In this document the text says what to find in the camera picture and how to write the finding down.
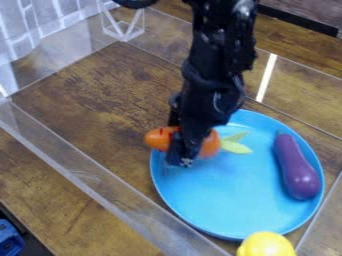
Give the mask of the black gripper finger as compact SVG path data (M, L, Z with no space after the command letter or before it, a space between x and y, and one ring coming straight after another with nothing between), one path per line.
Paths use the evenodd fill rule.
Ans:
M170 105L169 126L179 126L179 98L181 96L173 96L169 101L169 105Z
M199 142L183 138L179 126L169 126L170 144L166 150L166 162L173 166L191 167L197 159L215 156L215 130L211 129Z

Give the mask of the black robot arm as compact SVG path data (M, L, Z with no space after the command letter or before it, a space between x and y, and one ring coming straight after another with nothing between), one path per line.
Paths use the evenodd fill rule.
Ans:
M225 125L246 99L243 72L257 58L257 0L183 0L193 8L193 44L182 65L182 91L170 98L166 161L189 167L211 129Z

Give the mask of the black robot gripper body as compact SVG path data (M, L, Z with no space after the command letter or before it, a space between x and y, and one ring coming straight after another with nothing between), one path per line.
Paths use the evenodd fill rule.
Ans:
M205 79L189 60L182 66L182 91L170 99L175 120L185 137L205 137L215 126L226 125L241 108L245 99L245 84L241 73L222 79Z

